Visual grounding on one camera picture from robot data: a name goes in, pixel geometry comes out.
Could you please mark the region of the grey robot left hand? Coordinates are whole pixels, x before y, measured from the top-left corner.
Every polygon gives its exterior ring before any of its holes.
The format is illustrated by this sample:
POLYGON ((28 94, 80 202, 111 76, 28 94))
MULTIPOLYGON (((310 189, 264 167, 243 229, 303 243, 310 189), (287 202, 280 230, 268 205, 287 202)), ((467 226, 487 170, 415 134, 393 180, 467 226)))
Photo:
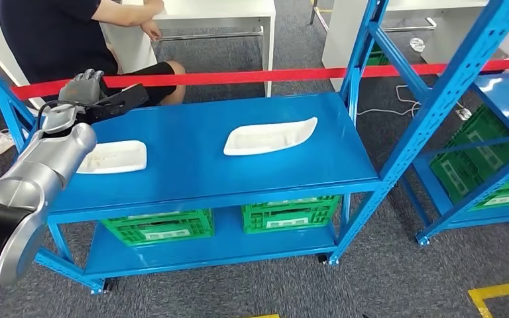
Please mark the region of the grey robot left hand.
POLYGON ((97 103, 102 97, 105 97, 103 76, 102 70, 94 69, 87 69, 77 74, 60 90, 58 99, 88 105, 97 103))

